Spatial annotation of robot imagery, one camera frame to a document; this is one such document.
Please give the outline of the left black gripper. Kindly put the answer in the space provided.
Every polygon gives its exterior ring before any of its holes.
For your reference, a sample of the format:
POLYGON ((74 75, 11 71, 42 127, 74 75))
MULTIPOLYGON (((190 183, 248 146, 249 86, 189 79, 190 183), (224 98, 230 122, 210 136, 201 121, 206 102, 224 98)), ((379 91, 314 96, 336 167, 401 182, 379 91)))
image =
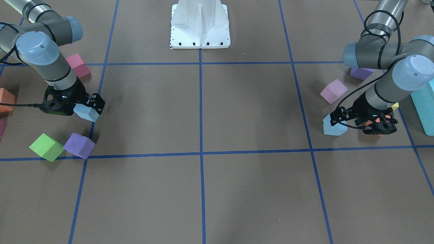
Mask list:
POLYGON ((349 128, 362 130, 364 134, 384 134, 389 135, 397 131, 397 120, 394 118, 394 113, 391 107, 386 109, 377 109, 371 106, 366 95, 363 93, 358 99, 355 100, 352 107, 346 109, 345 107, 337 107, 330 113, 330 124, 342 124, 349 128), (372 121, 371 126, 364 126, 367 121, 372 121))

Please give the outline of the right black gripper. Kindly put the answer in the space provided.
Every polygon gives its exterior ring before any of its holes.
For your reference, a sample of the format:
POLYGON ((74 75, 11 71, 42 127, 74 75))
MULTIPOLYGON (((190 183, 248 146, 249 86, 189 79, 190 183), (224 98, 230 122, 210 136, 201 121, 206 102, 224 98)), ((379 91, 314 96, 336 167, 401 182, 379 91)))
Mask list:
POLYGON ((105 106, 105 101, 100 94, 89 95, 79 78, 66 90, 56 90, 53 86, 48 86, 45 90, 40 110, 47 114, 71 116, 77 103, 85 104, 92 108, 99 115, 105 106))

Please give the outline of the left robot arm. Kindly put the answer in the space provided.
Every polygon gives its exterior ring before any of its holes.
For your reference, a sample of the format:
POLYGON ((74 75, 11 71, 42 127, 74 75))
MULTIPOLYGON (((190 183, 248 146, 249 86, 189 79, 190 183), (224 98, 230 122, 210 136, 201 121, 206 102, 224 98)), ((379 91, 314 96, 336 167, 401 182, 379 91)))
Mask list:
POLYGON ((397 131, 392 105, 427 85, 433 79, 433 37, 423 35, 403 43, 389 40, 400 35, 400 21, 406 0, 381 0, 364 22, 356 43, 346 46, 343 62, 352 68, 385 70, 356 99, 350 108, 338 104, 330 113, 330 125, 354 120, 353 129, 367 135, 388 135, 397 131))

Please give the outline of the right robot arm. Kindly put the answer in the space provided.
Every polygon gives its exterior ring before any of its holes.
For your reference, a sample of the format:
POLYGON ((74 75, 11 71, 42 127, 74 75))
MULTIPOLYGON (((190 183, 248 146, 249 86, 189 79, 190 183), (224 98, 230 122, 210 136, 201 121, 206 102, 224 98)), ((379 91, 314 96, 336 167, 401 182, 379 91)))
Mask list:
POLYGON ((8 5, 29 22, 25 26, 1 22, 2 63, 9 57, 17 65, 34 68, 48 83, 41 104, 32 104, 44 113, 71 116, 78 114, 93 120, 102 114, 105 101, 98 93, 88 94, 59 47, 83 37, 80 22, 71 16, 62 17, 43 0, 8 0, 8 5))

